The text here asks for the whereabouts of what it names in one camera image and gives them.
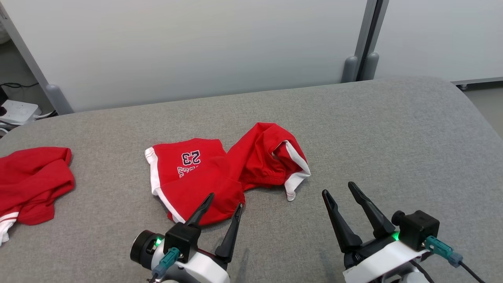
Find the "white router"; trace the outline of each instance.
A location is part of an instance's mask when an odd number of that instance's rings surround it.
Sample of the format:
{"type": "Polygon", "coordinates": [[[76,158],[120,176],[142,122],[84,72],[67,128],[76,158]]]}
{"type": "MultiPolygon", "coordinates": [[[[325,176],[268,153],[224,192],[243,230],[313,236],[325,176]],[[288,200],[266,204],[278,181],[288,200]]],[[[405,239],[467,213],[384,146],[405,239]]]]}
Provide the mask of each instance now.
{"type": "Polygon", "coordinates": [[[37,104],[14,101],[7,99],[3,104],[7,113],[0,116],[1,121],[12,124],[26,124],[35,121],[38,115],[42,114],[42,110],[37,104]]]}

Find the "cable connector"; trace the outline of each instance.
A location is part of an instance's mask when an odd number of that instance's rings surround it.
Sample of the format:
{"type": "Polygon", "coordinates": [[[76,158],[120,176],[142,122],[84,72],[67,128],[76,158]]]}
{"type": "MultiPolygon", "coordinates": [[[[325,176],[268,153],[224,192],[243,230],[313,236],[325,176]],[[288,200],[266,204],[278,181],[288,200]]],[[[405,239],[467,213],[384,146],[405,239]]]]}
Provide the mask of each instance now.
{"type": "Polygon", "coordinates": [[[179,256],[180,250],[175,247],[171,248],[167,254],[162,257],[159,264],[152,269],[152,279],[162,278],[166,274],[166,271],[178,260],[179,256]]]}
{"type": "Polygon", "coordinates": [[[426,238],[425,248],[434,254],[440,255],[456,268],[459,267],[459,262],[463,260],[462,255],[455,253],[453,248],[433,236],[426,238]]]}

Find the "green light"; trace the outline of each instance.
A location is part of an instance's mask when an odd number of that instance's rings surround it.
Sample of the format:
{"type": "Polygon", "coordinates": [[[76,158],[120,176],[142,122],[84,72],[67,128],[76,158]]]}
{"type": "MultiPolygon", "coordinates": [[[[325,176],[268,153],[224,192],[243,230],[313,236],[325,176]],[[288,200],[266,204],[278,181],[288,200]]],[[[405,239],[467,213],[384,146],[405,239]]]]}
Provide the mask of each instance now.
{"type": "Polygon", "coordinates": [[[400,231],[395,231],[391,233],[391,236],[395,239],[395,241],[398,241],[398,235],[400,235],[400,231]]]}

